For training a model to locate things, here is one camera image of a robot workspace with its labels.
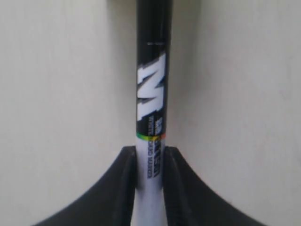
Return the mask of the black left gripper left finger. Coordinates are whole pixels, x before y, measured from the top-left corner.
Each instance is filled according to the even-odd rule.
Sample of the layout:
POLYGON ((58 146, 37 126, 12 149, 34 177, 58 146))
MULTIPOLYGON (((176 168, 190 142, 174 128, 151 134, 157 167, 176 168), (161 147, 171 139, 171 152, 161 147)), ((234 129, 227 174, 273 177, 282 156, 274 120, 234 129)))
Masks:
POLYGON ((125 146, 104 175, 81 197, 39 226, 129 226, 137 179, 134 146, 125 146))

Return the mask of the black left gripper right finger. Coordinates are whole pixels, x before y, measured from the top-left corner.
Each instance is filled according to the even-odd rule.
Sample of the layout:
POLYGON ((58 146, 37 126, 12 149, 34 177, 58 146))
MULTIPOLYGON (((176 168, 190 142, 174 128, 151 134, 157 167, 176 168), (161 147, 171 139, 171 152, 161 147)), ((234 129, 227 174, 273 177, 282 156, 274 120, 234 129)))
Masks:
POLYGON ((261 226, 215 193, 178 148, 164 151, 163 190, 169 226, 261 226))

